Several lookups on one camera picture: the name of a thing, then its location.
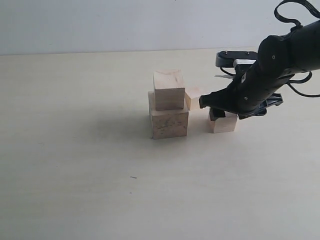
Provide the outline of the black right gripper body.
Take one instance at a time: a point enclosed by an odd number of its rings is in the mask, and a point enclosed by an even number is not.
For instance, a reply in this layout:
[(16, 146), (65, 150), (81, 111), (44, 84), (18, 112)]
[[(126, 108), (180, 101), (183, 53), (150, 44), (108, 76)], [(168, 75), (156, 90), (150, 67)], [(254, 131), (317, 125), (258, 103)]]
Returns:
[(241, 120), (262, 117), (267, 114), (267, 108), (284, 102), (282, 95), (276, 93), (278, 87), (264, 84), (263, 80), (255, 73), (237, 75), (226, 88), (201, 95), (199, 107), (210, 107), (219, 117), (225, 112), (236, 114)]

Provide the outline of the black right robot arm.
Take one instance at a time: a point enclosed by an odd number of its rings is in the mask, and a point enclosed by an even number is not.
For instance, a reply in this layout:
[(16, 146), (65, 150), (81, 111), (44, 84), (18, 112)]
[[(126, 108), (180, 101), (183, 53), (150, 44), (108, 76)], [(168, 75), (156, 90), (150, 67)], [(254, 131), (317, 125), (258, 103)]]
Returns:
[(319, 70), (320, 22), (293, 28), (286, 35), (269, 35), (257, 51), (219, 51), (215, 65), (221, 70), (234, 68), (232, 82), (201, 95), (199, 107), (209, 107), (219, 117), (226, 112), (240, 119), (264, 116), (268, 107), (283, 103), (279, 88), (305, 83)]

